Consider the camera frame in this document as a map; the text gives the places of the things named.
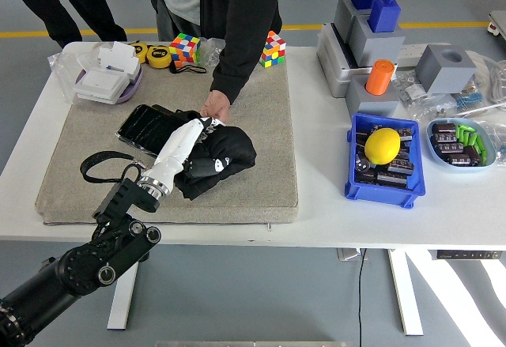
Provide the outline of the person's hand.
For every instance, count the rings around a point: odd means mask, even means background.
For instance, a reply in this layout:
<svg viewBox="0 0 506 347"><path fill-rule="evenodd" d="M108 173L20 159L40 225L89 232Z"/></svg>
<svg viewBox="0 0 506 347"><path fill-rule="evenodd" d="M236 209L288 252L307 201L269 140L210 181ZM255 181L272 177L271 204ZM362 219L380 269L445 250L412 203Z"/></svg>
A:
<svg viewBox="0 0 506 347"><path fill-rule="evenodd" d="M219 90L212 90L200 109L200 115L202 117L219 119L221 122L226 123L229 110L230 101L228 97Z"/></svg>

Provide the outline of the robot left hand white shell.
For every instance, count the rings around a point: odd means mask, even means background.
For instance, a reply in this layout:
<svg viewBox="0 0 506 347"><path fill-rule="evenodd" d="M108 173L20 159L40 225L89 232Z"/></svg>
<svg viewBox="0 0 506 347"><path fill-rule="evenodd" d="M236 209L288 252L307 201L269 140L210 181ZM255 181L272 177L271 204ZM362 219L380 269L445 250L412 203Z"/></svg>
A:
<svg viewBox="0 0 506 347"><path fill-rule="evenodd" d="M151 169L142 174L138 185L154 197L169 195L174 187L175 176L183 170L183 163L201 133L209 126L224 125L219 119L205 117L192 119L179 127L166 141Z"/></svg>

